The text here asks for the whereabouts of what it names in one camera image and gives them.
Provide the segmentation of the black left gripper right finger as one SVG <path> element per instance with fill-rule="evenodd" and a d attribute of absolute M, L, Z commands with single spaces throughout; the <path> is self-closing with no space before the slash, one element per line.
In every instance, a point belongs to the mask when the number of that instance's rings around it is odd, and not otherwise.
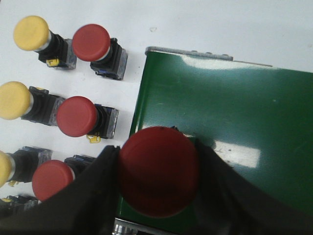
<path fill-rule="evenodd" d="M 287 206 L 240 176 L 217 153 L 195 141 L 200 159 L 195 203 L 202 235 L 311 235 L 313 218 Z"/>

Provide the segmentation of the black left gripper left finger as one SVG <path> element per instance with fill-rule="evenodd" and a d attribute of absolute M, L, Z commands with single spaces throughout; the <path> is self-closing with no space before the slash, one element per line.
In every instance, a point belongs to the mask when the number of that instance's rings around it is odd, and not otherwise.
<path fill-rule="evenodd" d="M 0 221 L 2 235 L 110 235 L 118 204 L 119 147 L 106 146 L 63 190 Z"/>

